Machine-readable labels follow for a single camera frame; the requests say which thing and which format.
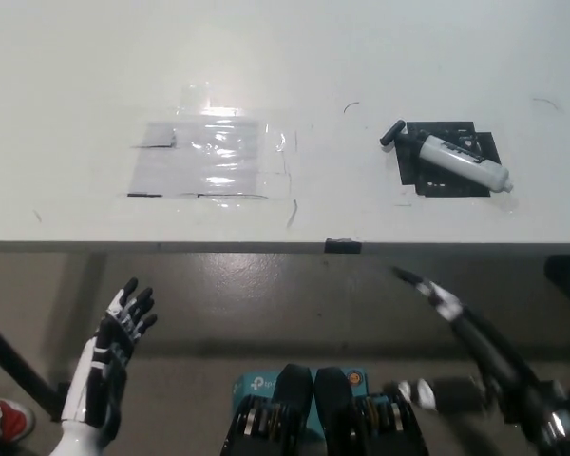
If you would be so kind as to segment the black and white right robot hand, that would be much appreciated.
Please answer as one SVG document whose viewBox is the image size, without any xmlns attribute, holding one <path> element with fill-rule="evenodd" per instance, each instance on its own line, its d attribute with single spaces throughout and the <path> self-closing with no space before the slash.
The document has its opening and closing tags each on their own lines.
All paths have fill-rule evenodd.
<svg viewBox="0 0 570 456">
<path fill-rule="evenodd" d="M 570 436 L 567 397 L 560 386 L 540 380 L 502 334 L 458 296 L 413 272 L 391 270 L 447 322 L 529 435 L 545 440 Z"/>
</svg>

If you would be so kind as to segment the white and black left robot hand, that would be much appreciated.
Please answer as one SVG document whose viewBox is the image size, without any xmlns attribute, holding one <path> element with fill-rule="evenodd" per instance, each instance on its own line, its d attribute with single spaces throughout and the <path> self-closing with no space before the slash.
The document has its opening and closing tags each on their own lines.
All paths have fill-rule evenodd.
<svg viewBox="0 0 570 456">
<path fill-rule="evenodd" d="M 136 346 L 157 321 L 153 289 L 137 292 L 130 278 L 107 306 L 85 342 L 61 413 L 62 437 L 54 455 L 102 455 L 122 422 L 127 366 Z"/>
</svg>

